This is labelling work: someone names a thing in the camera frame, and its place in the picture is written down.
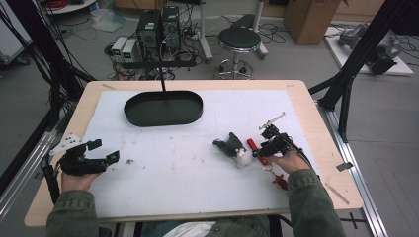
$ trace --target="round stool seat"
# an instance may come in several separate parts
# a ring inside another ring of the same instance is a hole
[[[254,51],[259,47],[261,38],[246,28],[228,28],[219,33],[218,42],[234,51]]]

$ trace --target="wooden table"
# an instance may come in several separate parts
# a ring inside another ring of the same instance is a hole
[[[247,81],[224,81],[224,80],[197,80],[197,81],[167,81],[167,90],[285,90],[287,91],[301,129],[305,135],[311,153],[315,159],[317,168],[321,173],[326,190],[330,194],[336,209],[358,209],[363,205],[362,198],[348,171],[339,172],[336,166],[343,163],[342,157],[337,150],[329,131],[322,120],[307,88],[297,80],[247,80]],[[104,91],[160,91],[161,84],[158,81],[100,81],[91,82],[74,112],[74,115],[64,133],[70,132],[83,137],[89,121],[95,112],[99,98]],[[56,155],[54,164],[62,154]],[[47,184],[42,182],[40,189],[28,211],[25,223],[28,226],[45,226],[46,219],[53,208],[50,200]],[[118,219],[100,219],[100,221],[144,221],[157,219],[179,218],[204,218],[214,216],[248,215],[248,214],[272,214],[288,212],[286,209],[266,209],[263,211],[226,212],[218,214],[193,214],[193,215],[165,215],[146,216],[140,218],[126,217]]]

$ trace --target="white cloth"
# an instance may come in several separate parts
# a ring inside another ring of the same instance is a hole
[[[204,237],[210,232],[214,224],[215,221],[184,223],[172,229],[164,237]]]

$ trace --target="power supply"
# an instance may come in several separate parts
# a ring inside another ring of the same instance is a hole
[[[127,40],[128,38],[126,37],[119,37],[114,46],[112,46],[112,54],[114,55],[115,62],[124,62],[123,49]]]
[[[129,39],[123,49],[124,62],[138,62],[139,51],[136,45],[136,40]]]

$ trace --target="black oval tray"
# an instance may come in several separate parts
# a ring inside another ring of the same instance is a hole
[[[136,126],[188,124],[203,114],[203,99],[191,91],[142,92],[124,107],[126,118]]]

